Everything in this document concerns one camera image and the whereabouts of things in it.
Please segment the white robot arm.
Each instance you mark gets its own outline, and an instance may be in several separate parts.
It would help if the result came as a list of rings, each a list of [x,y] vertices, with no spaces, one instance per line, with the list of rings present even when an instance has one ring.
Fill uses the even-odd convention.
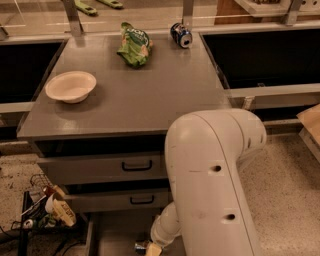
[[[159,256],[178,236],[186,256],[262,256],[238,169],[266,139],[261,120],[244,109],[174,121],[165,140],[173,202],[154,220],[147,256]]]

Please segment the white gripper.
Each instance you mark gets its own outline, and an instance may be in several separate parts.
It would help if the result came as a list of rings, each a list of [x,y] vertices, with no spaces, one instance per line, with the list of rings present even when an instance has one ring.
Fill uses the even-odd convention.
[[[160,226],[151,228],[151,240],[146,248],[145,256],[160,256],[162,253],[161,247],[167,247],[173,243],[173,241],[181,235],[181,231],[169,232]]]

